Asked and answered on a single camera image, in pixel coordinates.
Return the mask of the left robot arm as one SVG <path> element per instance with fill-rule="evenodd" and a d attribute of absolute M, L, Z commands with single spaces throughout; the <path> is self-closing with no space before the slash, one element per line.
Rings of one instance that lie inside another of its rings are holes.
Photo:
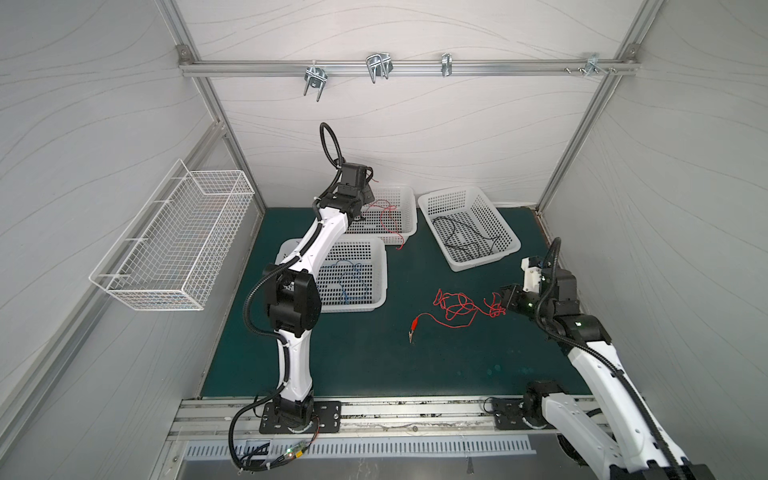
<path fill-rule="evenodd" d="M 319 134 L 335 176 L 314 198 L 314 220 L 298 246 L 281 262 L 265 267 L 243 307 L 246 328 L 277 343 L 279 384 L 268 401 L 278 422 L 298 431 L 310 425 L 314 408 L 310 339 L 322 308 L 315 275 L 363 206 L 374 200 L 369 187 L 373 169 L 345 160 L 328 123 L 319 125 Z"/>

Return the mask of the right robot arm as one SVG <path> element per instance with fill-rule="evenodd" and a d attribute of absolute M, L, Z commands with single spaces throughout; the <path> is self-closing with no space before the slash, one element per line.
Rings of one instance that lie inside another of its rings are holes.
<path fill-rule="evenodd" d="M 541 257 L 522 260 L 524 279 L 503 288 L 501 306 L 528 317 L 577 370 L 608 426 L 602 428 L 555 381 L 528 384 L 517 410 L 535 430 L 553 427 L 572 458 L 599 479 L 711 479 L 671 438 L 621 365 L 600 320 L 582 312 L 577 279 L 559 263 L 555 238 Z"/>

